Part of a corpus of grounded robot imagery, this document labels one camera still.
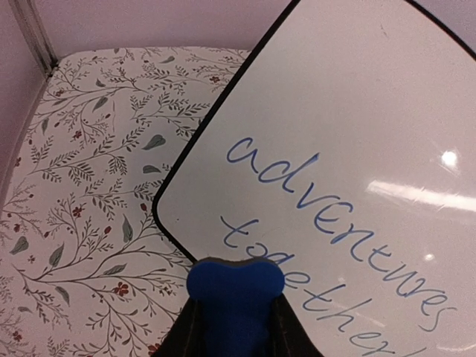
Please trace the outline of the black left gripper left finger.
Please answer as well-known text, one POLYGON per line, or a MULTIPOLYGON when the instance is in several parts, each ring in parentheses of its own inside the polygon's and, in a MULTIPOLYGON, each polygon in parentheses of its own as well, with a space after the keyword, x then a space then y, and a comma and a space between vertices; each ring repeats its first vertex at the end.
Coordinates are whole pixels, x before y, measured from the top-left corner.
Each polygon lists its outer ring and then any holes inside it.
POLYGON ((202 310, 200 304, 189 298, 160 346, 152 357, 203 356, 202 310))

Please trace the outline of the small black-framed whiteboard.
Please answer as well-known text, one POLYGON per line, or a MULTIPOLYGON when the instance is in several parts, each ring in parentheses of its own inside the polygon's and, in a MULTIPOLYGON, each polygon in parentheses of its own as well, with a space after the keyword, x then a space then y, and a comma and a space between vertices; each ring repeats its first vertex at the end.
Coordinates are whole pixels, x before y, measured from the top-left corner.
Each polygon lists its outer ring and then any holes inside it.
POLYGON ((192 258, 273 259, 325 356, 475 354, 475 57, 414 1, 294 1, 158 195, 192 258))

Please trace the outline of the blue whiteboard eraser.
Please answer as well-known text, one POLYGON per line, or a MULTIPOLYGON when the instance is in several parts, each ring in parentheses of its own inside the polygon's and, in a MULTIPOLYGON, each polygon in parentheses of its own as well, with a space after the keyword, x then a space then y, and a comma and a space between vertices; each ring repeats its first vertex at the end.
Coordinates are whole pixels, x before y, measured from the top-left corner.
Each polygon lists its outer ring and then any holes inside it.
POLYGON ((187 276, 198 303, 206 356, 267 356, 272 303, 283 293, 278 265, 263 258, 198 261, 187 276))

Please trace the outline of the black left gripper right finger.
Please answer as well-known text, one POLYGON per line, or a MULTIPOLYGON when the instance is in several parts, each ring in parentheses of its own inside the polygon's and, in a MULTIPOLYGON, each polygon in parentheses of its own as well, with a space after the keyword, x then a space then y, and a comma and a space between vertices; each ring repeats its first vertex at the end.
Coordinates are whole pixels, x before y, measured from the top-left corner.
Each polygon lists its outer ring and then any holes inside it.
POLYGON ((312 343, 284 294, 273 302, 273 356, 324 357, 312 343))

